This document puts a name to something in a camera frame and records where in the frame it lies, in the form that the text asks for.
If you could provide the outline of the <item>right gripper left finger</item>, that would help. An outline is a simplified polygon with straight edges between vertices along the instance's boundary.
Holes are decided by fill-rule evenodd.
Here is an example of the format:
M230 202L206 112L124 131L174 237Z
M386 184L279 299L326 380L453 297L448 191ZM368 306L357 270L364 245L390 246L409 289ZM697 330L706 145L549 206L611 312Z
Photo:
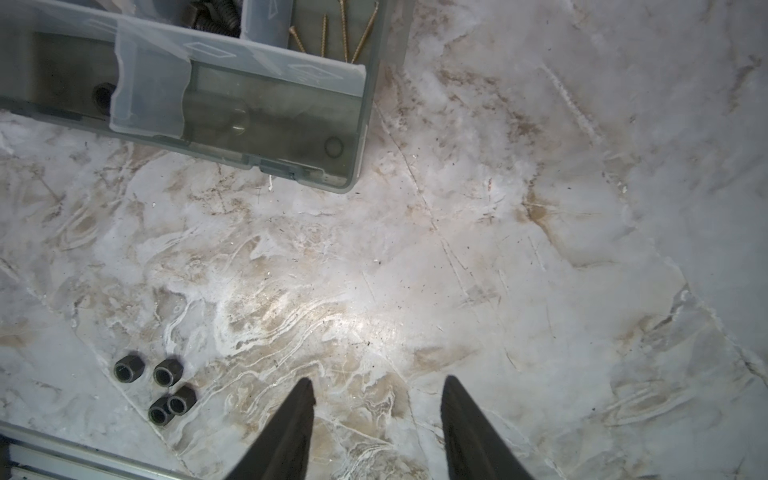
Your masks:
M305 479L315 404L312 382L303 377L226 479Z

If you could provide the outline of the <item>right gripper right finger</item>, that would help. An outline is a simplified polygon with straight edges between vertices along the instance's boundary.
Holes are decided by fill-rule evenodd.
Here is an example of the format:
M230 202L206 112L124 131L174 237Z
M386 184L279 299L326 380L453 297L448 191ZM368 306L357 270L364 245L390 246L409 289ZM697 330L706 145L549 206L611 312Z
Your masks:
M456 376L445 379L440 413L451 480L533 480Z

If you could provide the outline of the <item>black hex nut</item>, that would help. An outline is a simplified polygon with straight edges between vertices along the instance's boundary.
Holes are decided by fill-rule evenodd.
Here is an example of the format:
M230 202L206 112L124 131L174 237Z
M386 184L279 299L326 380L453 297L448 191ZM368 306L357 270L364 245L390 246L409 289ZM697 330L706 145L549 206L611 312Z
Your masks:
M132 383L140 378L145 370L145 362L136 354L129 354L115 362L113 375L121 383Z
M175 358L168 358L157 364L152 376L155 383L163 388L174 386L183 376L184 367Z
M148 409L148 419L155 426L165 426L173 418L174 414L169 408L169 396L158 398Z
M175 416L185 415L197 403L196 391L184 385L172 393L167 400L168 410Z

